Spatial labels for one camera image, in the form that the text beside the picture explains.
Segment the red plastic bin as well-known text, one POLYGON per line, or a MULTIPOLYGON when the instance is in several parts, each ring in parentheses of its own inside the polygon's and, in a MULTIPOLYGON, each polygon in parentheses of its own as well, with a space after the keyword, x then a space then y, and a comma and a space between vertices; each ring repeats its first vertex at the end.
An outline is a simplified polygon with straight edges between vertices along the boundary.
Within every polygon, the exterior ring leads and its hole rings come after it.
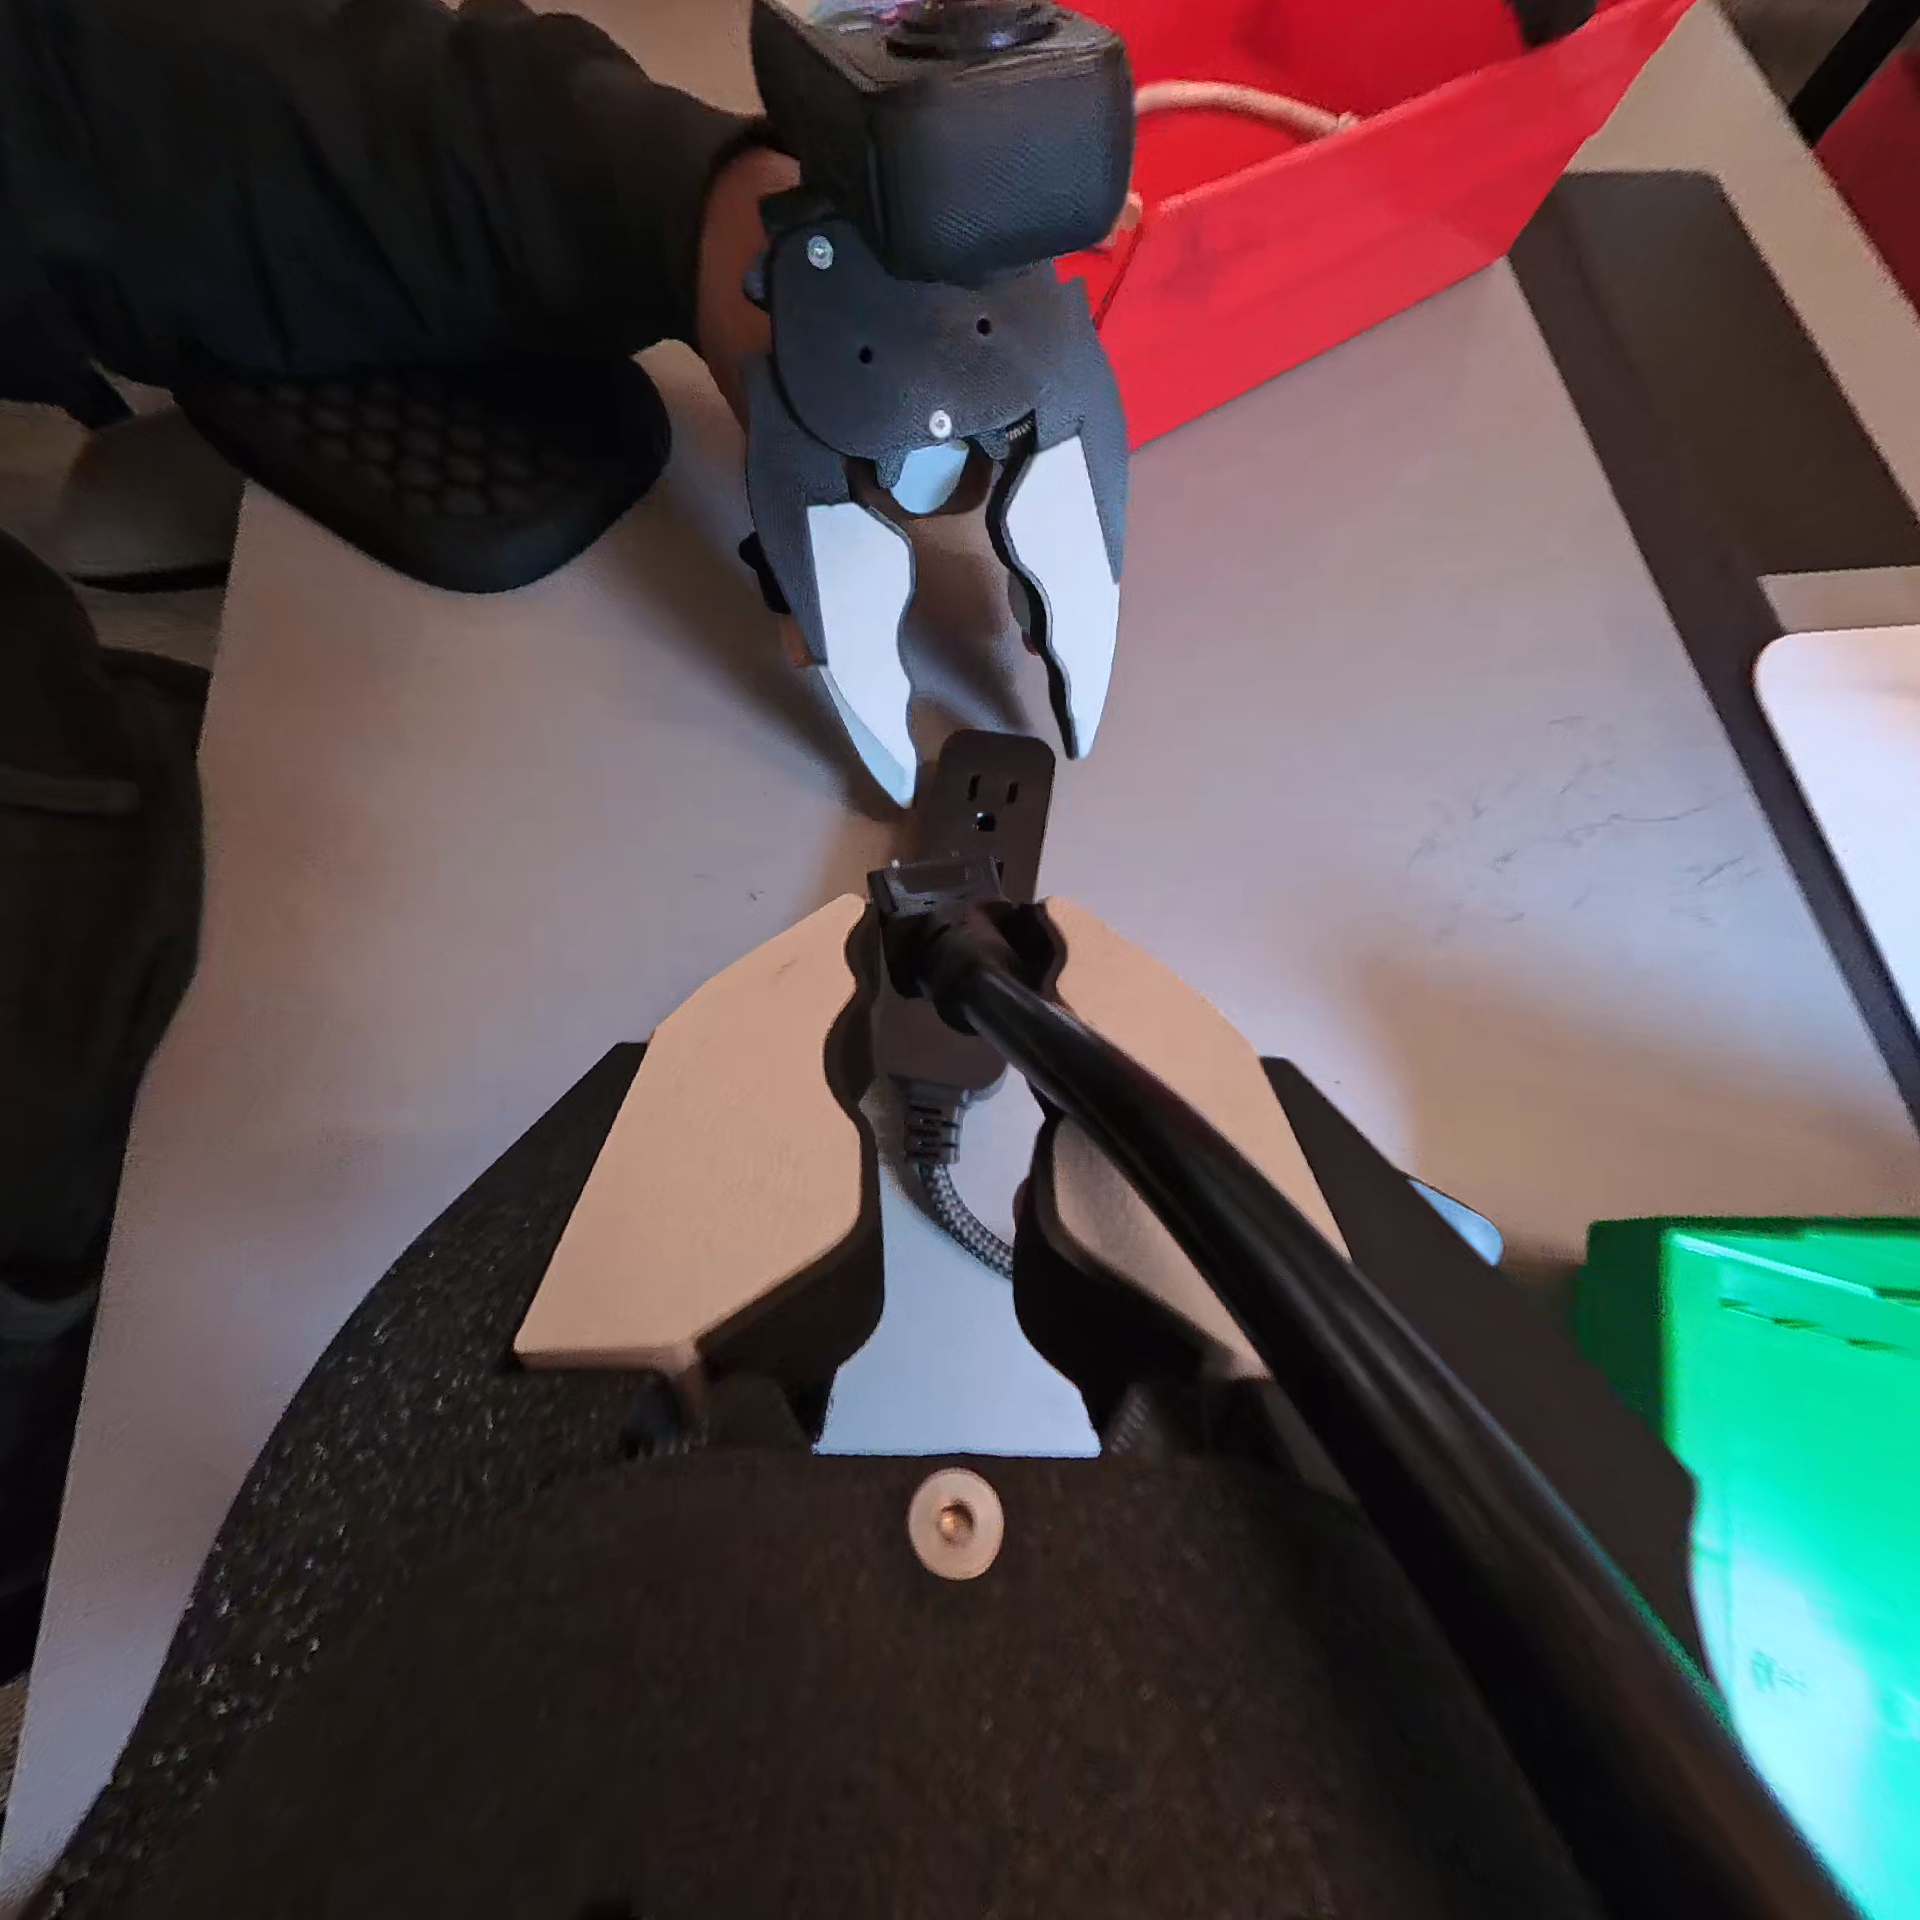
POLYGON ((1080 5, 1139 90, 1222 82, 1347 118, 1139 122, 1139 221, 1080 278, 1128 447, 1500 258, 1685 5, 1080 5))

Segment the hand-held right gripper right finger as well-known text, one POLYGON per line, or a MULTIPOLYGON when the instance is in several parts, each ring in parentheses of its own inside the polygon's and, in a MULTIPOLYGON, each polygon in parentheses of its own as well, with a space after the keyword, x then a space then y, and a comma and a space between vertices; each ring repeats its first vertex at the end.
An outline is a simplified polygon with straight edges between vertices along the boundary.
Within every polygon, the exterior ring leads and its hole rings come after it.
MULTIPOLYGON (((1041 914, 1063 955, 1054 976, 1061 1005, 1198 1110, 1344 1253, 1343 1229, 1258 1050, 1201 989, 1082 905, 1048 900, 1041 914)), ((1187 1253, 1082 1128, 1050 1124, 1026 1200, 1039 1299, 1061 1328, 1035 1335, 1035 1345, 1061 1373, 1090 1380, 1093 1344, 1128 1340, 1142 1358, 1113 1361, 1123 1380, 1186 1370, 1211 1381, 1273 1380, 1187 1253)))

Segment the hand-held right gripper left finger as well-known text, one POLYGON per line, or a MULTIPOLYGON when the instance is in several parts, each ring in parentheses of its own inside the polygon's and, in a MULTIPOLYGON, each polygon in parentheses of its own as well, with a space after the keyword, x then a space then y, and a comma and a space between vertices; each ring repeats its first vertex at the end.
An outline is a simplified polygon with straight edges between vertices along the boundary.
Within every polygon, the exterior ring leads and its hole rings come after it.
POLYGON ((864 921, 829 900, 654 1030, 519 1322, 524 1370, 823 1381, 867 1340, 864 921))

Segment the white instruction sheet stand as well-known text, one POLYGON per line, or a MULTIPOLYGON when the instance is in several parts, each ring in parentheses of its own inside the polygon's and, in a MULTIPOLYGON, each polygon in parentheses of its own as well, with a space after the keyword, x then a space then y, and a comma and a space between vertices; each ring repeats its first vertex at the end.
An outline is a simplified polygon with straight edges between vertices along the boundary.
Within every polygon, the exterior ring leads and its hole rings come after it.
POLYGON ((1916 624, 1778 636, 1753 689, 1916 1018, 1916 624))

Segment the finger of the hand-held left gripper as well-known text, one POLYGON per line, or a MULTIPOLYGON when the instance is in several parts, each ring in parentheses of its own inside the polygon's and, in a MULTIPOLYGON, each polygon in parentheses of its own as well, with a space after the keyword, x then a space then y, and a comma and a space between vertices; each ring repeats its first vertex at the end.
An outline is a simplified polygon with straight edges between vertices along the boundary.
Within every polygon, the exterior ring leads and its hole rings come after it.
POLYGON ((807 511, 811 589, 818 597, 818 681, 843 733, 897 808, 918 796, 912 681, 902 624, 918 589, 908 535, 862 502, 807 511))
POLYGON ((1045 667, 1067 759, 1090 759, 1113 685, 1118 575, 1107 551, 1082 438, 1027 452, 989 500, 1022 639, 1045 667))

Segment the green plastic bin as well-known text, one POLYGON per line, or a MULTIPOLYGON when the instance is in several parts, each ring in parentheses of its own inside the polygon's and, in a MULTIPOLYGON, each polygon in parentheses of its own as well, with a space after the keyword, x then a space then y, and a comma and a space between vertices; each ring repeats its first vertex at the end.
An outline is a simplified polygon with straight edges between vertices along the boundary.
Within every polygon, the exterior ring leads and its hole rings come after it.
POLYGON ((1690 1605, 1751 1763, 1916 1917, 1916 1217, 1615 1217, 1581 1351, 1694 1482, 1690 1605))

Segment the black power strip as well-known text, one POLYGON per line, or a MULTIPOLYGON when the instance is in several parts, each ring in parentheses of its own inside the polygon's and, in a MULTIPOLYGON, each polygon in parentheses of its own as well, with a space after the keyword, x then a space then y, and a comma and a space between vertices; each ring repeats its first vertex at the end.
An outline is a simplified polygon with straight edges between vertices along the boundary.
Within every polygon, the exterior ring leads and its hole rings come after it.
MULTIPOLYGON (((1018 733, 951 733, 921 782, 902 867, 991 864, 1007 903, 1039 894, 1054 753, 1018 733)), ((991 1095, 1001 1062, 953 1032, 928 999, 880 988, 876 1067, 908 1107, 962 1110, 991 1095)))

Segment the person's left forearm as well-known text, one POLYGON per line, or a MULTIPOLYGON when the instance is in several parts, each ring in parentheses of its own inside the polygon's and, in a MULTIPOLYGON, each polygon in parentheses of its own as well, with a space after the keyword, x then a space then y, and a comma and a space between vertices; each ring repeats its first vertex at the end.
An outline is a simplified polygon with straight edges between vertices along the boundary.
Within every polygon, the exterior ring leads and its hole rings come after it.
POLYGON ((4 5, 4 399, 696 350, 748 146, 523 5, 4 5))

